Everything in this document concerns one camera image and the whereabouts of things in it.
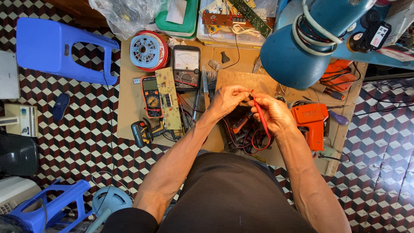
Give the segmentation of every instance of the blue plastic stool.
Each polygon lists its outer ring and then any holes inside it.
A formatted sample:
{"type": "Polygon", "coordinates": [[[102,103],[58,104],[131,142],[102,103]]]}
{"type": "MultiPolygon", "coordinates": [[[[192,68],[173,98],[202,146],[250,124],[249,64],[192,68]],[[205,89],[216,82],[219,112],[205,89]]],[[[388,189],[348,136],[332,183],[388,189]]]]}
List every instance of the blue plastic stool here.
{"type": "Polygon", "coordinates": [[[130,207],[132,207],[132,201],[122,189],[102,187],[92,198],[92,209],[98,218],[85,233],[93,233],[113,212],[130,207]]]}
{"type": "Polygon", "coordinates": [[[17,63],[21,67],[73,78],[78,81],[108,85],[116,83],[111,75],[112,49],[119,44],[105,36],[96,35],[52,20],[19,18],[16,35],[17,63]],[[72,45],[92,43],[105,49],[103,73],[77,64],[72,59],[72,45]]]}
{"type": "Polygon", "coordinates": [[[42,199],[43,205],[46,207],[47,224],[46,228],[53,224],[69,224],[61,233],[70,231],[73,227],[79,224],[83,219],[92,214],[92,210],[89,213],[85,213],[85,207],[83,202],[83,193],[91,188],[86,180],[80,180],[73,185],[56,184],[60,179],[57,179],[52,185],[43,189],[40,193],[34,195],[31,199],[24,201],[13,209],[9,214],[18,217],[24,222],[32,232],[41,233],[45,227],[45,210],[39,208],[31,212],[23,212],[27,207],[31,206],[39,199],[42,199]],[[46,199],[46,192],[50,190],[64,191],[61,195],[56,197],[51,202],[46,199]],[[66,216],[62,209],[72,201],[76,201],[78,218],[72,223],[61,223],[60,220],[66,216]]]}

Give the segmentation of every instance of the brown circuit board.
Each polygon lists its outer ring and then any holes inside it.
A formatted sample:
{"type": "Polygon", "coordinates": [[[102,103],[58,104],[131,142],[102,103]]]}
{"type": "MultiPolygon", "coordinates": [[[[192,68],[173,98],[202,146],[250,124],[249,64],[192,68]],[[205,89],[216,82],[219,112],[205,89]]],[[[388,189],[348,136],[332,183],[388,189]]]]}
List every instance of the brown circuit board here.
{"type": "MultiPolygon", "coordinates": [[[[203,19],[203,24],[207,25],[231,27],[233,24],[239,24],[242,27],[253,27],[253,25],[242,15],[222,15],[203,12],[201,17],[203,19]]],[[[273,29],[276,18],[266,17],[262,19],[271,29],[273,29]]]]}

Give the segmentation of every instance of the black shirt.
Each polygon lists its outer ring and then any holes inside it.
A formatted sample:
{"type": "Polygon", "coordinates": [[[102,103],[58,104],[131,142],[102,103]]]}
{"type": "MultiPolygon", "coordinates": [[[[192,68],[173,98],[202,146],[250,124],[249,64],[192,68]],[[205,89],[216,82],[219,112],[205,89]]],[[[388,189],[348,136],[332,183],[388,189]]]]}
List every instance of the black shirt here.
{"type": "Polygon", "coordinates": [[[316,232],[289,205],[274,175],[238,155],[198,156],[175,206],[158,226],[144,210],[111,214],[102,233],[316,232]]]}

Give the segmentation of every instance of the tiled floor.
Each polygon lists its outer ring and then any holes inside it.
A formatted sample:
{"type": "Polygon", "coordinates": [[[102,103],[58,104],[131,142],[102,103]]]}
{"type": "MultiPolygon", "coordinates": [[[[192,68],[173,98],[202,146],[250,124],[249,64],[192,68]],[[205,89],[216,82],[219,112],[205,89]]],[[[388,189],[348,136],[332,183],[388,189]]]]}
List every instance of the tiled floor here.
{"type": "MultiPolygon", "coordinates": [[[[72,17],[41,0],[0,0],[0,49],[15,52],[19,17],[40,17],[75,26],[72,17]]],[[[113,37],[108,29],[87,30],[113,37]]],[[[76,44],[72,56],[86,67],[95,70],[103,67],[101,48],[91,44],[76,44]]],[[[119,76],[120,51],[113,53],[112,61],[112,74],[119,76]]],[[[38,107],[37,142],[41,168],[33,180],[43,187],[57,178],[64,184],[72,184],[79,179],[91,181],[92,173],[111,171],[114,167],[112,183],[123,188],[116,181],[119,180],[133,197],[145,175],[168,147],[152,144],[138,149],[133,141],[116,136],[119,83],[110,86],[108,91],[106,86],[35,70],[19,68],[19,73],[21,98],[0,102],[0,116],[4,115],[5,102],[38,107]],[[54,121],[52,108],[62,92],[70,94],[71,105],[62,121],[54,121]],[[112,143],[111,127],[114,133],[112,143]]],[[[363,89],[378,99],[398,95],[407,96],[404,101],[414,100],[410,97],[414,94],[412,85],[404,86],[405,81],[400,83],[378,85],[382,91],[365,83],[363,89]]],[[[375,111],[375,104],[375,100],[361,91],[355,112],[375,111]]],[[[414,232],[412,110],[413,107],[408,107],[389,113],[357,116],[349,125],[344,152],[351,156],[351,163],[341,163],[335,176],[325,177],[325,180],[343,206],[355,232],[414,232]]],[[[286,170],[273,166],[270,169],[282,185],[288,201],[293,204],[286,170]]],[[[100,186],[111,182],[108,174],[101,176],[95,173],[94,177],[100,186]]],[[[92,188],[84,197],[87,205],[91,204],[91,193],[100,187],[90,184],[92,188]]]]}

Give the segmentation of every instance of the forearm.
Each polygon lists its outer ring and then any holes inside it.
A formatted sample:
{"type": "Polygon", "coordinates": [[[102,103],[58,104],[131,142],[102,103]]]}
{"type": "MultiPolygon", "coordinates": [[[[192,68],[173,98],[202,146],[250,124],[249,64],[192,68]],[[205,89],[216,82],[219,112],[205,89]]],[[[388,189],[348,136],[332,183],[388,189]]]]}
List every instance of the forearm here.
{"type": "Polygon", "coordinates": [[[218,122],[205,112],[195,126],[163,155],[145,177],[133,207],[161,221],[165,209],[180,189],[207,135],[218,122]]]}
{"type": "Polygon", "coordinates": [[[321,233],[351,232],[342,207],[320,175],[299,130],[276,139],[289,174],[295,205],[301,215],[321,233]]]}

